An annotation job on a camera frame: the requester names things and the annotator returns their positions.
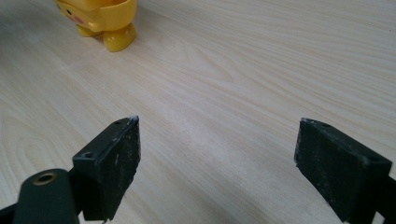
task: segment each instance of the wooden table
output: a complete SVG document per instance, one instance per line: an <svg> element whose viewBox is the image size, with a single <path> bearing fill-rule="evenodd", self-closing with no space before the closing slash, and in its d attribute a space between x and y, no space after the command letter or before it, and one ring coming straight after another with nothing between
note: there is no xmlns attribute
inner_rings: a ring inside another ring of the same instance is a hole
<svg viewBox="0 0 396 224"><path fill-rule="evenodd" d="M0 207L130 115L112 223L340 223L295 167L301 117L396 161L395 1L139 0L134 26L109 53L50 0L0 1Z"/></svg>

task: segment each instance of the yellow figurine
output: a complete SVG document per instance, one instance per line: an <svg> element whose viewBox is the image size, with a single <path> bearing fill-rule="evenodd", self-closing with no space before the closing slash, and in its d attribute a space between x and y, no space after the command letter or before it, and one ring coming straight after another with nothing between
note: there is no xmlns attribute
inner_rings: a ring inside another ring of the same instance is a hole
<svg viewBox="0 0 396 224"><path fill-rule="evenodd" d="M108 51L128 47L136 37L132 25L136 0L55 0L62 13L76 23L82 36L103 34Z"/></svg>

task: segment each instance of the cartoon face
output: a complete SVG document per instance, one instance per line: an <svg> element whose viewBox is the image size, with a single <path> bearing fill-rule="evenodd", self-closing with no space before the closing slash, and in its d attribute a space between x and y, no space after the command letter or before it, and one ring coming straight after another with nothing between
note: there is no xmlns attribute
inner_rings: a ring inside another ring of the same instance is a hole
<svg viewBox="0 0 396 224"><path fill-rule="evenodd" d="M136 11L136 0L56 0L56 4L67 18L93 32L125 27Z"/></svg>

